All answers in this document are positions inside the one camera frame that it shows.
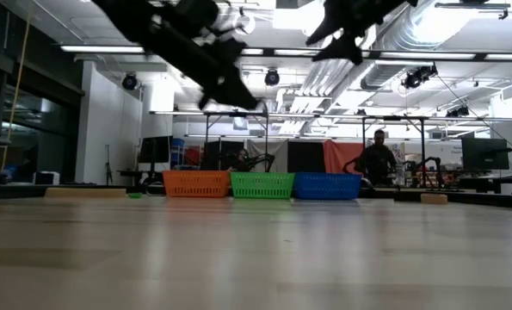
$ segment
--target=blue basket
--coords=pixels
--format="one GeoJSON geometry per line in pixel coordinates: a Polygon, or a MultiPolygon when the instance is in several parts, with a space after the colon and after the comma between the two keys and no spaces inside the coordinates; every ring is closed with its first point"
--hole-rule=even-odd
{"type": "Polygon", "coordinates": [[[301,199],[354,200],[359,196],[361,175],[296,173],[294,188],[301,199]]]}

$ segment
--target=wooden block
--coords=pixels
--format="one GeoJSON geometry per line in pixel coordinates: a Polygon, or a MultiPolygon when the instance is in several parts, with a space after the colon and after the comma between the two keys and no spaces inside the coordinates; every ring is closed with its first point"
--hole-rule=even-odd
{"type": "Polygon", "coordinates": [[[126,189],[81,189],[51,187],[46,190],[47,198],[123,198],[126,189]]]}
{"type": "Polygon", "coordinates": [[[420,202],[428,203],[428,204],[445,205],[445,204],[448,204],[448,197],[447,197],[447,195],[443,195],[443,194],[421,194],[420,202]]]}

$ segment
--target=orange basket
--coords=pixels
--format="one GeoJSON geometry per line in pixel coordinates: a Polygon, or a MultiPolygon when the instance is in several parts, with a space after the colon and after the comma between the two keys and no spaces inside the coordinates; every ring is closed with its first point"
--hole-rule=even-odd
{"type": "Polygon", "coordinates": [[[169,197],[225,197],[230,184],[229,171],[163,172],[163,186],[169,197]]]}

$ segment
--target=plastic basket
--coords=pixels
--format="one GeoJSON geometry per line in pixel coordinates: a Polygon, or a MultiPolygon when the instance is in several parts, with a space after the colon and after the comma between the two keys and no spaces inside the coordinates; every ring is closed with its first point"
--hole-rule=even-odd
{"type": "Polygon", "coordinates": [[[230,183],[227,171],[163,172],[163,186],[169,197],[225,197],[229,193],[230,183]]]}
{"type": "Polygon", "coordinates": [[[296,173],[296,196],[301,199],[353,200],[359,196],[361,175],[296,173]]]}
{"type": "Polygon", "coordinates": [[[289,199],[293,173],[231,172],[232,193],[236,198],[289,199]]]}

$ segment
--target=person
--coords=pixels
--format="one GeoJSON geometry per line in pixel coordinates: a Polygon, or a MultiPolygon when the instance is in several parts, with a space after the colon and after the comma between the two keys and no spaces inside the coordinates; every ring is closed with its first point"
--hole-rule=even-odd
{"type": "Polygon", "coordinates": [[[397,161],[387,146],[384,146],[386,134],[379,129],[374,133],[374,144],[367,147],[357,160],[355,169],[365,174],[373,185],[391,185],[387,177],[395,169],[397,161]]]}

